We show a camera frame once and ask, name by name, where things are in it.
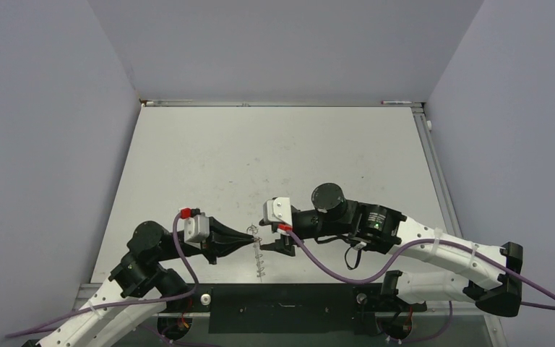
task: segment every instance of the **small spring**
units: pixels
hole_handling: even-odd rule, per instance
[[[262,266],[264,261],[260,259],[262,258],[262,253],[260,252],[260,242],[262,241],[262,238],[256,236],[258,234],[258,228],[254,224],[248,227],[246,232],[254,236],[253,248],[254,248],[254,258],[257,260],[257,277],[260,279],[262,283],[262,276],[264,276],[264,267]]]

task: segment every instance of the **cable clip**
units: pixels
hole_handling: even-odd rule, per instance
[[[471,265],[473,265],[473,261],[476,258],[476,251],[478,250],[478,247],[479,246],[477,244],[474,244],[473,242],[471,242],[472,252],[471,252],[471,258],[469,258],[469,264],[467,265],[467,269],[471,269]]]
[[[88,301],[88,306],[90,308],[90,311],[92,311],[92,313],[96,314],[99,320],[103,319],[103,316],[101,315],[101,313],[99,313],[97,311],[97,309],[95,309],[95,307],[93,306],[93,303],[90,302],[90,300]]]
[[[427,260],[430,260],[432,257],[435,257],[435,255],[437,255],[439,240],[442,239],[442,234],[444,233],[444,230],[442,228],[435,228],[433,232],[435,234],[435,241],[433,241],[433,247],[431,248],[429,255],[422,260],[423,262],[426,262]]]
[[[357,244],[355,244],[354,246],[352,246],[352,248],[354,248],[357,251],[360,251],[361,249],[367,247],[367,243],[366,242],[358,242]]]

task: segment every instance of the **white cable tie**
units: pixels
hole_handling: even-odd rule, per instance
[[[434,230],[435,241],[433,241],[433,247],[431,248],[429,255],[427,255],[424,259],[422,259],[423,262],[427,262],[432,257],[435,257],[437,255],[437,250],[439,248],[439,240],[441,240],[443,233],[444,233],[443,229],[435,228]]]
[[[478,249],[478,245],[471,242],[471,258],[469,259],[469,265],[467,265],[467,269],[471,269],[471,265],[473,265],[473,261],[476,259],[476,250]]]
[[[101,315],[101,313],[97,312],[97,309],[95,309],[95,307],[93,306],[93,303],[90,302],[90,300],[88,301],[88,306],[90,307],[90,311],[92,311],[92,313],[96,314],[97,317],[99,317],[99,320],[103,319],[103,316]]]
[[[443,229],[435,228],[435,241],[433,241],[433,248],[431,248],[431,256],[435,257],[437,254],[437,249],[439,248],[439,240],[442,238],[442,234],[444,233]]]

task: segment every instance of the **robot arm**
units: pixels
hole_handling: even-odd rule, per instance
[[[336,184],[323,184],[311,195],[313,210],[300,211],[290,199],[278,197],[264,204],[261,225],[272,226],[280,233],[273,244],[263,245],[294,256],[294,242],[289,233],[300,239],[335,236],[355,249],[394,254],[412,241],[430,240],[405,249],[403,255],[441,267],[445,273],[402,273],[389,271],[384,277],[382,293],[391,294],[412,304],[426,300],[458,300],[475,302],[479,309],[503,317],[517,315],[522,299],[522,284],[479,255],[488,257],[516,273],[522,267],[522,247],[507,243],[502,247],[474,244],[429,228],[402,213],[381,205],[373,205],[343,196]],[[473,249],[466,252],[440,244],[451,242]]]
[[[184,219],[184,230],[177,233],[184,256],[202,254],[210,264],[247,244],[252,235],[234,231],[213,217],[192,210]],[[176,296],[188,286],[173,270],[166,270],[159,261],[179,258],[173,234],[156,222],[147,221],[135,229],[126,244],[129,251],[122,257],[97,292],[81,309],[89,312],[69,318],[38,343],[40,347],[109,347],[139,323],[166,308],[166,302],[151,300],[130,305],[141,298],[155,299]]]

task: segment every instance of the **red connector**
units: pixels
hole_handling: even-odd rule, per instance
[[[286,232],[292,231],[292,230],[293,230],[293,227],[292,227],[292,226],[289,226],[289,225],[286,225],[286,224],[278,224],[278,225],[277,225],[277,228],[278,228],[278,229],[281,229],[281,230],[284,230],[284,231],[286,231]]]
[[[192,215],[192,211],[189,208],[182,208],[180,214],[181,219],[188,219]]]

